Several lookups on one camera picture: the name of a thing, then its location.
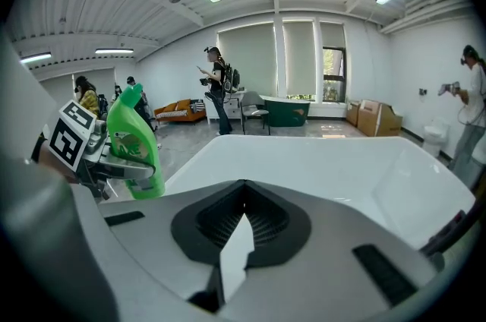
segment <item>roller blind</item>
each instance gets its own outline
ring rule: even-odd
[[[90,83],[96,87],[98,95],[104,94],[109,101],[115,93],[115,69],[107,68],[104,70],[93,70],[82,72],[79,75],[84,75]]]
[[[67,101],[74,99],[74,85],[71,74],[43,80],[40,84],[57,102],[58,109],[60,109]]]
[[[311,22],[284,22],[288,95],[315,95],[316,59]]]
[[[322,46],[334,46],[336,48],[345,48],[344,28],[340,24],[320,23],[322,33]]]
[[[240,27],[219,33],[219,50],[236,68],[241,86],[260,95],[276,95],[276,56],[273,24]]]

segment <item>yellow shirt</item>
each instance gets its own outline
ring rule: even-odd
[[[98,96],[93,90],[88,90],[84,93],[83,98],[81,98],[80,105],[82,105],[85,109],[90,110],[96,117],[99,117],[99,109],[98,109]]]

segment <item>toilet lid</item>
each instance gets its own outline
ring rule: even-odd
[[[434,136],[434,137],[442,137],[442,135],[443,135],[443,132],[440,129],[435,128],[434,126],[426,126],[425,127],[425,133],[429,134],[430,136]]]

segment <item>white toilet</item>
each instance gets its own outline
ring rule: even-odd
[[[424,143],[422,149],[433,157],[438,157],[440,148],[447,141],[449,125],[442,118],[434,118],[432,123],[424,127]]]

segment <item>green plastic bottle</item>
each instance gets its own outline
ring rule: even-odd
[[[134,199],[150,199],[161,197],[166,192],[166,186],[155,136],[134,110],[141,98],[141,91],[142,85],[135,84],[120,94],[109,110],[106,127],[112,139],[113,154],[155,167],[155,173],[149,179],[125,181]]]

